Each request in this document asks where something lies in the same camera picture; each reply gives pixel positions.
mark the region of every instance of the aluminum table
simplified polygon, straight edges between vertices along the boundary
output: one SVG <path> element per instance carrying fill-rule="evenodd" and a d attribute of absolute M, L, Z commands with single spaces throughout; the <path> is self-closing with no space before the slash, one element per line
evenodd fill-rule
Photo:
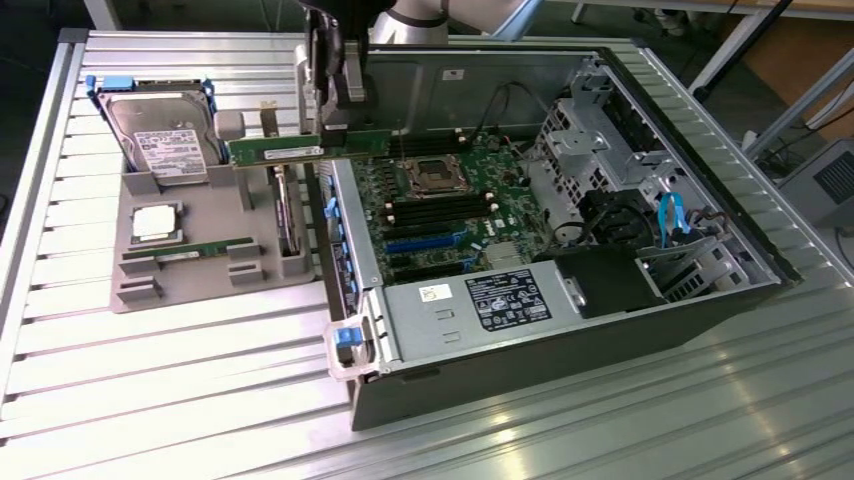
<path fill-rule="evenodd" d="M 65 32 L 0 249 L 0 478 L 850 478 L 854 291 L 815 232 L 653 53 L 610 46 L 807 281 L 687 345 L 348 428 L 322 282 L 113 315 L 121 154 L 85 75 L 208 77 L 296 126 L 300 35 Z M 487 41 L 480 38 L 455 42 Z"/>

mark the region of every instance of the motherboard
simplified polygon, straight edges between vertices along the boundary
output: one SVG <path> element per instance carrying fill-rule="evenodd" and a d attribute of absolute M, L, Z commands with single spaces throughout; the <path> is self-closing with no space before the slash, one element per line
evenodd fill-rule
<path fill-rule="evenodd" d="M 386 285 L 524 265 L 550 233 L 510 139 L 459 153 L 354 162 Z"/>

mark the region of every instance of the green circuit board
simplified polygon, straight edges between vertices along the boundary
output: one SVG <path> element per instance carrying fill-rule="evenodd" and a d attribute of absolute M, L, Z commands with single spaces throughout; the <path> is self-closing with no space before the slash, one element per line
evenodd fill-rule
<path fill-rule="evenodd" d="M 388 254 L 387 244 L 399 240 L 386 240 L 383 235 L 394 229 L 384 213 L 387 202 L 435 198 L 419 195 L 419 192 L 414 191 L 406 162 L 410 161 L 411 165 L 412 161 L 442 156 L 352 162 L 374 251 L 386 285 L 407 283 L 395 279 L 395 272 L 402 269 L 412 270 L 454 263 L 466 265 L 464 272 L 492 269 L 486 255 L 486 249 L 492 244 L 512 242 L 522 264 L 530 263 L 532 257 L 546 248 L 548 234 L 543 226 L 542 209 L 530 187 L 518 182 L 519 177 L 524 176 L 524 170 L 519 168 L 520 164 L 510 146 L 502 145 L 495 151 L 495 141 L 492 149 L 487 147 L 490 140 L 495 139 L 483 134 L 475 140 L 472 148 L 464 153 L 454 154 L 452 157 L 454 161 L 459 162 L 459 170 L 467 184 L 466 191 L 460 191 L 459 194 L 491 192 L 498 210 L 488 216 L 442 222 L 459 237 L 458 243 L 444 248 Z M 440 196 L 451 198 L 454 195 L 455 193 L 450 193 Z M 430 236 L 406 240 L 418 241 L 420 238 Z M 399 257 L 408 258 L 410 263 L 404 267 L 395 264 L 395 258 Z"/>

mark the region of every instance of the hard drive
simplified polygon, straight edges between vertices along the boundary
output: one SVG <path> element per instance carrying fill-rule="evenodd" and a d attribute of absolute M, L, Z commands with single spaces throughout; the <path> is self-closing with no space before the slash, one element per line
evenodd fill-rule
<path fill-rule="evenodd" d="M 203 83 L 104 79 L 92 95 L 121 145 L 128 168 L 152 172 L 163 186 L 206 182 L 222 163 Z"/>

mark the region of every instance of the warning label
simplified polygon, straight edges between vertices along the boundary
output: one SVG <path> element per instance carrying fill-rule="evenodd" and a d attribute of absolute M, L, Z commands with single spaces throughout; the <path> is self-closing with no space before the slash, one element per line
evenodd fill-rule
<path fill-rule="evenodd" d="M 204 157 L 195 130 L 136 132 L 133 137 L 155 177 L 204 173 Z"/>
<path fill-rule="evenodd" d="M 466 280 L 480 326 L 490 332 L 551 318 L 530 270 Z"/>

